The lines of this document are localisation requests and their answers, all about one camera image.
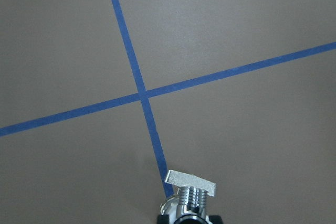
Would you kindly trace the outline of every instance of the metal object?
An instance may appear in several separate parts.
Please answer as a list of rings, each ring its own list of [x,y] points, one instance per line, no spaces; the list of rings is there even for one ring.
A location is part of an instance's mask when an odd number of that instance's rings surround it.
[[[215,196],[215,183],[175,170],[167,172],[165,182],[179,189],[161,205],[157,224],[223,224],[220,216],[206,214],[206,198]]]

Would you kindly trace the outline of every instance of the gray floor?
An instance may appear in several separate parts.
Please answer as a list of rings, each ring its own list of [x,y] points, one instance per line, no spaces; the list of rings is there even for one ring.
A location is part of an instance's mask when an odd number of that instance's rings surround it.
[[[120,0],[147,89],[336,41],[335,0]],[[0,0],[0,127],[136,93],[110,0]],[[336,51],[151,98],[234,223],[336,223]],[[1,223],[155,223],[140,102],[0,139]]]

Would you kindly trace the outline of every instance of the black component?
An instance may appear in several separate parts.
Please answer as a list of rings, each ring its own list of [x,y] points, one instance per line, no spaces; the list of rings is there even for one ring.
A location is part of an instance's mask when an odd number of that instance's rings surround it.
[[[156,224],[169,224],[169,215],[158,215]]]
[[[219,215],[209,215],[209,221],[213,224],[223,224],[222,218]]]
[[[178,218],[174,224],[208,224],[208,222],[197,215],[184,215]]]

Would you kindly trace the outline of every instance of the blue line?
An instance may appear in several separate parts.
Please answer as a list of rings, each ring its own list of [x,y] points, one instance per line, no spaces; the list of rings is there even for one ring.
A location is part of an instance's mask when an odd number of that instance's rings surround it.
[[[38,119],[30,120],[27,122],[10,125],[7,127],[0,128],[0,137],[13,134],[16,132],[20,132],[20,131],[30,130],[30,129],[37,128],[43,125],[52,124],[52,123],[68,120],[71,118],[76,118],[78,116],[87,115],[90,113],[95,113],[98,111],[114,108],[114,107],[121,106],[127,103],[139,101],[139,99],[140,97],[138,94],[131,94],[125,97],[120,97],[120,98],[109,100],[106,102],[100,102],[100,103],[92,104],[92,105],[85,106],[82,108],[78,108],[78,109],[74,109],[74,110],[70,110],[70,111],[66,111],[66,112],[62,112],[62,113],[58,113],[54,115],[45,116],[43,118],[38,118]]]
[[[149,103],[148,97],[146,95],[145,84],[144,84],[143,78],[141,76],[140,67],[139,67],[138,61],[136,59],[137,57],[135,56],[132,41],[131,41],[129,32],[127,30],[126,22],[125,22],[123,13],[122,13],[122,9],[121,9],[119,0],[111,0],[111,1],[112,1],[112,5],[113,5],[113,8],[114,8],[114,13],[116,14],[116,18],[117,18],[117,21],[118,21],[121,37],[122,37],[122,40],[124,42],[124,46],[125,46],[125,49],[126,49],[128,60],[129,60],[130,65],[131,65],[131,69],[132,69],[132,73],[133,73],[133,76],[134,76],[136,88],[138,89],[138,92],[139,92],[139,97],[140,97],[140,101],[141,101],[141,104],[142,104],[143,113],[144,113],[144,116],[145,116],[145,119],[146,119],[148,131],[149,131],[149,134],[150,134],[150,137],[151,137],[152,146],[153,146],[153,149],[154,149],[157,166],[159,168],[159,172],[160,172],[160,176],[161,176],[161,180],[162,180],[162,185],[163,185],[165,194],[168,197],[168,196],[171,196],[174,193],[174,191],[173,191],[172,185],[166,184],[164,182],[164,178],[165,178],[166,173],[167,173],[167,164],[166,164],[166,160],[165,160],[165,157],[164,157],[164,154],[163,154],[159,134],[156,130],[156,125],[155,125],[155,120],[154,120],[152,108],[151,108],[151,105]]]
[[[298,52],[293,52],[291,54],[282,55],[282,56],[274,57],[274,58],[267,59],[267,60],[258,61],[258,62],[255,62],[255,63],[240,66],[240,67],[237,67],[237,68],[231,68],[231,69],[220,71],[220,72],[217,72],[217,73],[211,73],[211,74],[208,74],[206,76],[201,76],[201,77],[197,77],[197,78],[194,78],[194,79],[181,81],[181,82],[174,83],[174,84],[171,84],[171,85],[167,85],[167,86],[164,86],[164,87],[148,90],[147,91],[147,96],[149,98],[157,97],[158,95],[175,92],[175,91],[181,90],[181,89],[187,89],[187,88],[197,86],[197,85],[200,85],[200,84],[204,84],[204,83],[228,78],[228,77],[231,77],[231,76],[236,76],[238,74],[251,72],[251,71],[254,71],[254,70],[261,69],[261,68],[267,68],[267,67],[274,66],[274,65],[277,65],[277,64],[281,64],[281,63],[284,63],[284,62],[287,62],[287,61],[297,60],[297,59],[300,59],[300,58],[320,54],[322,52],[326,52],[326,51],[330,51],[330,50],[334,50],[334,49],[336,49],[336,42],[325,44],[325,45],[322,45],[322,46],[309,48],[309,49],[298,51]]]

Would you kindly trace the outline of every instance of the blue tape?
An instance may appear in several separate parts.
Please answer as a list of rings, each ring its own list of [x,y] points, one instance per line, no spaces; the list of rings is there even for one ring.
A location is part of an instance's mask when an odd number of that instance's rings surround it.
[[[164,87],[148,90],[147,91],[147,96],[149,98],[157,97],[158,95],[175,92],[175,91],[181,90],[181,89],[187,89],[187,88],[197,86],[197,85],[200,85],[200,84],[204,84],[204,83],[228,78],[228,77],[231,77],[231,76],[236,76],[238,74],[251,72],[251,71],[254,71],[254,70],[261,69],[261,68],[267,68],[267,67],[274,66],[274,65],[277,65],[277,64],[281,64],[281,63],[284,63],[284,62],[287,62],[287,61],[297,60],[297,59],[300,59],[300,58],[320,54],[322,52],[326,52],[326,51],[330,51],[330,50],[334,50],[334,49],[336,49],[336,42],[321,45],[321,46],[317,46],[317,47],[313,47],[313,48],[309,48],[309,49],[298,51],[298,52],[293,52],[291,54],[282,55],[282,56],[274,57],[274,58],[267,59],[267,60],[258,61],[258,62],[255,62],[255,63],[240,66],[240,67],[237,67],[237,68],[231,68],[231,69],[220,71],[220,72],[217,72],[217,73],[208,74],[206,76],[201,76],[201,77],[197,77],[197,78],[194,78],[194,79],[181,81],[181,82],[171,84],[171,85],[167,85],[167,86],[164,86]]]
[[[131,41],[127,26],[126,26],[126,22],[125,22],[123,13],[122,13],[120,2],[119,0],[111,0],[111,1],[112,1],[112,5],[114,8],[114,13],[118,21],[121,37],[124,42],[128,60],[131,65],[136,88],[138,89],[138,92],[139,92],[139,97],[140,97],[140,101],[142,104],[143,113],[146,119],[149,135],[151,137],[152,146],[154,149],[157,166],[159,168],[162,185],[163,185],[166,196],[169,197],[174,193],[174,191],[173,191],[172,185],[166,184],[164,182],[165,175],[167,173],[167,164],[166,164],[166,160],[163,154],[159,134],[156,130],[152,108],[149,103],[148,97],[146,95],[146,88],[143,82],[143,78],[141,76],[140,67],[136,59],[137,57],[133,49],[132,41]]]
[[[70,111],[66,111],[66,112],[62,112],[62,113],[58,113],[54,115],[45,116],[43,118],[38,118],[38,119],[30,120],[27,122],[10,125],[7,127],[0,128],[0,136],[13,134],[13,133],[20,132],[20,131],[30,130],[30,129],[37,128],[43,125],[52,124],[52,123],[68,120],[71,118],[76,118],[78,116],[95,113],[98,111],[114,108],[117,106],[121,106],[127,103],[139,101],[139,100],[140,100],[140,97],[138,94],[131,94],[126,97],[120,97],[120,98],[109,100],[106,102],[100,102],[100,103],[92,104],[92,105],[85,106],[82,108],[78,108],[78,109],[74,109],[74,110],[70,110]]]

